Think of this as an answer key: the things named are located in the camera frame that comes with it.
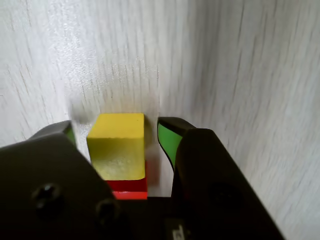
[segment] stacked blocks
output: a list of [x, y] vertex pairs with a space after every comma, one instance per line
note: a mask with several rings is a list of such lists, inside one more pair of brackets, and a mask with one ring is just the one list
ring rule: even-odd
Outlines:
[[91, 164], [113, 191], [147, 195], [143, 113], [100, 114], [86, 141]]

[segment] black screw head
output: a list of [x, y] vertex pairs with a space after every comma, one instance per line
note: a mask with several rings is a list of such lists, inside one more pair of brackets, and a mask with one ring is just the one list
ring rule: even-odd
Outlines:
[[121, 210], [115, 199], [106, 198], [97, 204], [96, 214], [101, 226], [111, 227], [119, 220]]
[[32, 193], [31, 199], [37, 210], [51, 209], [58, 206], [58, 203], [61, 202], [61, 189], [57, 184], [47, 183], [38, 187], [38, 189]]
[[211, 185], [209, 197], [214, 205], [225, 210], [236, 210], [243, 204], [241, 192], [235, 186], [223, 182]]

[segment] wood grain texture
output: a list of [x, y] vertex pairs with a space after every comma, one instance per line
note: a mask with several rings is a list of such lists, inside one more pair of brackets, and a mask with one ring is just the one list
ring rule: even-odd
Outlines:
[[[0, 146], [144, 112], [211, 128], [288, 239], [320, 234], [318, 0], [3, 0]], [[172, 172], [147, 148], [150, 191]]]

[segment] yellow block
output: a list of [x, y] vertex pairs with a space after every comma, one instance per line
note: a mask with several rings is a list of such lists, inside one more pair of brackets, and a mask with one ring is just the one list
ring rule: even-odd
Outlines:
[[86, 142], [91, 163], [104, 180], [145, 177], [143, 113], [100, 114]]

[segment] white wood grain wall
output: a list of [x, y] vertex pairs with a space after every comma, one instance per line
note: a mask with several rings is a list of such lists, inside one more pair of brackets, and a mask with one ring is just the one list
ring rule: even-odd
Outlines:
[[[288, 239], [318, 239], [319, 12], [318, 0], [2, 0], [0, 146], [73, 119], [89, 157], [99, 113], [182, 117], [216, 132]], [[150, 189], [166, 196], [161, 155], [148, 154]]]

